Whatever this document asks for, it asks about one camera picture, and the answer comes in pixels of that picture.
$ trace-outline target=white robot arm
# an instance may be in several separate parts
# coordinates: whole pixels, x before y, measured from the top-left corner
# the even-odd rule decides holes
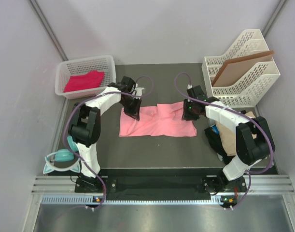
[[[217,185],[219,189],[228,189],[230,186],[234,186],[234,182],[242,178],[243,174],[253,165],[269,155],[268,144],[262,133],[252,122],[225,110],[225,108],[228,107],[217,98],[207,98],[201,86],[188,86],[187,93],[191,98],[212,103],[221,108],[211,105],[206,106],[205,104],[185,99],[183,120],[197,120],[200,115],[203,115],[210,120],[210,125],[214,125],[215,121],[218,121],[236,134],[237,156],[235,156],[217,175]],[[272,144],[273,151],[275,151],[275,145],[265,118],[259,116],[253,118],[253,120],[258,123],[267,134]]]
[[[120,92],[132,93],[141,96],[144,88],[138,87],[131,78],[123,78],[121,83],[111,83],[101,93],[101,97],[87,101],[73,116],[69,134],[76,143],[80,156],[88,166],[95,172],[99,173],[100,165],[97,159],[97,140],[100,136],[100,116],[104,114],[112,105],[120,102],[124,106],[126,115],[139,120],[140,119],[140,97],[124,96]],[[96,176],[82,165],[82,174],[86,177],[95,178]]]

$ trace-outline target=brown cardboard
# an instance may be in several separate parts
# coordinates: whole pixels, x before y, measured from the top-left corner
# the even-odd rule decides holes
[[[274,51],[260,52],[253,55],[226,60],[216,74],[212,86],[227,87],[236,83],[253,65],[270,61]]]

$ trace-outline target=teal headphones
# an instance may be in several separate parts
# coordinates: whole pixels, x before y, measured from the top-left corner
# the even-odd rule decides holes
[[[73,141],[71,136],[67,137],[67,141],[68,141],[68,144],[69,144],[71,150],[73,150],[75,152],[79,151],[77,145],[75,144],[75,142]],[[57,162],[67,162],[67,161],[71,161],[73,159],[74,159],[74,154],[72,152],[70,152],[68,149],[61,149],[55,153],[55,161],[57,161]]]
[[[69,144],[71,150],[73,150],[75,152],[79,151],[77,145],[75,144],[75,142],[73,141],[71,136],[67,137],[67,141],[68,141],[68,144]],[[72,152],[70,152],[68,149],[61,149],[61,150],[58,150],[58,151],[53,152],[51,154],[48,154],[47,156],[45,156],[46,164],[45,164],[45,167],[43,170],[43,174],[47,174],[52,171],[65,172],[65,171],[71,170],[71,171],[77,172],[77,173],[79,173],[81,171],[81,167],[79,164],[80,159],[77,159],[77,161],[74,164],[72,164],[70,167],[58,168],[58,167],[55,167],[51,163],[51,159],[50,159],[51,156],[54,156],[54,159],[56,162],[67,162],[67,161],[71,161],[74,159],[74,154]]]

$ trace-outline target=white file organizer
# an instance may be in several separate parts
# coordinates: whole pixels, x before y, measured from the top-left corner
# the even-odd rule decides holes
[[[268,51],[268,46],[261,31],[250,29],[243,31],[222,56],[204,57],[202,70],[207,96],[214,96],[230,107],[255,107],[280,76],[274,59],[256,63],[231,86],[212,87],[211,82],[227,59],[263,51]]]

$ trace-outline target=pink cloth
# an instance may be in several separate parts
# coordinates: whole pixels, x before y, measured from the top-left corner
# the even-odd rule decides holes
[[[64,93],[89,88],[98,88],[103,78],[104,72],[98,72],[97,70],[80,76],[71,76],[64,88]]]
[[[140,121],[120,115],[119,137],[159,136],[194,137],[197,130],[192,121],[182,121],[183,102],[174,104],[157,104],[140,108]]]

